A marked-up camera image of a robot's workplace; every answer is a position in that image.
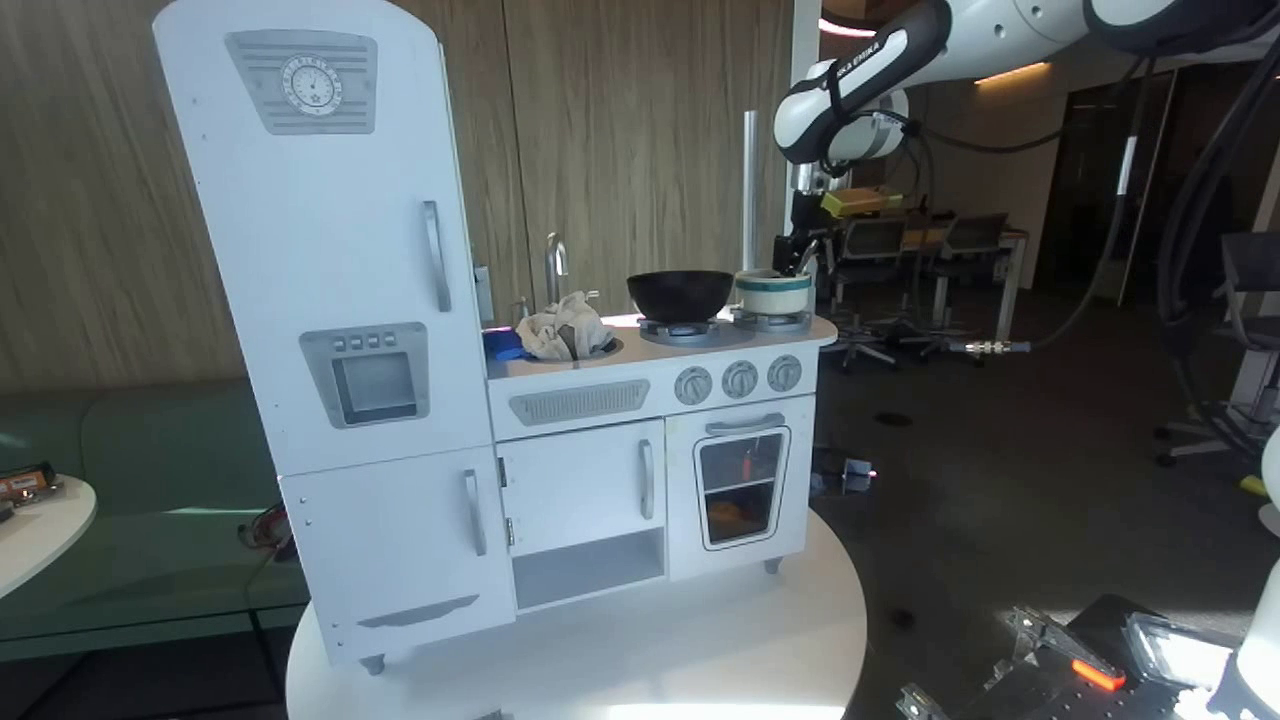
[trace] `green sofa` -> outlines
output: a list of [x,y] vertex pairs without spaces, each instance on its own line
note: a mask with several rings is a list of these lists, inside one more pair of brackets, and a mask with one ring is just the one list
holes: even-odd
[[95,518],[0,601],[0,660],[244,633],[304,609],[300,569],[242,540],[277,502],[244,378],[0,394],[0,477],[42,459],[95,488]]

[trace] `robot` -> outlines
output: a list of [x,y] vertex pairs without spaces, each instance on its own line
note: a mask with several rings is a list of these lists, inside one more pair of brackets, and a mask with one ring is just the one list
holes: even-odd
[[[1280,60],[1276,28],[1276,0],[917,0],[865,52],[818,65],[779,98],[773,140],[795,165],[795,194],[791,231],[779,234],[773,258],[795,270],[821,231],[821,192],[904,142],[914,124],[904,92],[917,85],[1043,60],[1079,36],[1099,36],[1141,60],[1201,65],[1223,52]],[[1280,500],[1280,430],[1266,445],[1266,485]],[[1232,671],[1280,716],[1280,565]]]

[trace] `round white table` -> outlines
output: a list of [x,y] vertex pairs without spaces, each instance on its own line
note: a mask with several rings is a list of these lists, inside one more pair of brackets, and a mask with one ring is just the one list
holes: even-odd
[[660,581],[427,645],[386,674],[330,662],[309,609],[287,652],[291,720],[836,720],[865,667],[870,609],[832,529],[779,570]]
[[28,584],[36,570],[43,570],[84,537],[95,513],[95,493],[77,477],[62,477],[62,478],[66,488],[56,495],[22,502],[0,524],[0,596]]

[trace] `oven window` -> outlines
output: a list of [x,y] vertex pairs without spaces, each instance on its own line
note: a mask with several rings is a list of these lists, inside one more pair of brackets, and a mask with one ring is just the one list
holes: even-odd
[[333,358],[350,424],[412,417],[408,350]]
[[706,540],[773,537],[783,437],[720,441],[701,448]]

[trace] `pot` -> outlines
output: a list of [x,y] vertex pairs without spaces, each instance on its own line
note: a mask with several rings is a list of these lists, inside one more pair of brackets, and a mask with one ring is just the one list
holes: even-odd
[[732,291],[732,276],[706,270],[706,266],[641,270],[641,276],[627,276],[627,291],[646,320],[665,327],[691,327],[691,322],[709,322],[724,306]]
[[736,276],[736,294],[751,314],[795,314],[810,311],[812,278],[779,270],[745,270]]

